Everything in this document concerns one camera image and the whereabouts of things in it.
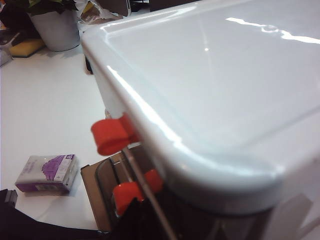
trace purple packaging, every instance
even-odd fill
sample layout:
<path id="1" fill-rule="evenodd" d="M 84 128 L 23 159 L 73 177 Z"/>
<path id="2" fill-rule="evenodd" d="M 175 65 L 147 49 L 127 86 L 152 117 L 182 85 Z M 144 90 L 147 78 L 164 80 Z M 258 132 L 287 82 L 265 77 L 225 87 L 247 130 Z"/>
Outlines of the purple packaging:
<path id="1" fill-rule="evenodd" d="M 78 161 L 74 154 L 30 156 L 15 182 L 22 192 L 70 191 Z"/>

